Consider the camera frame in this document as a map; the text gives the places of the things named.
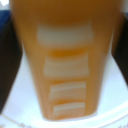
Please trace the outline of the gripper right finger with blue tip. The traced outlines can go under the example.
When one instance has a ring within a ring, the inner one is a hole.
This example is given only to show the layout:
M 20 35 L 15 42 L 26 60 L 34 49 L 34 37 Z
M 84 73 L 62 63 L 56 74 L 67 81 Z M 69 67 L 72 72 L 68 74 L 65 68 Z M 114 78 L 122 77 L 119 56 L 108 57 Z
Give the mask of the gripper right finger with blue tip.
M 112 44 L 112 56 L 128 86 L 128 13 L 122 14 L 119 34 Z

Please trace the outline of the gripper left finger with blue tip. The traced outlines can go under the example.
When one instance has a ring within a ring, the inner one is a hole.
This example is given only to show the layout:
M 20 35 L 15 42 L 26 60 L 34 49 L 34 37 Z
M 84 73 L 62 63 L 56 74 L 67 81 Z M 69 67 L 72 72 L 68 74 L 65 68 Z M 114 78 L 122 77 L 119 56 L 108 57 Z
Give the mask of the gripper left finger with blue tip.
M 22 53 L 10 11 L 0 10 L 0 113 L 19 70 Z

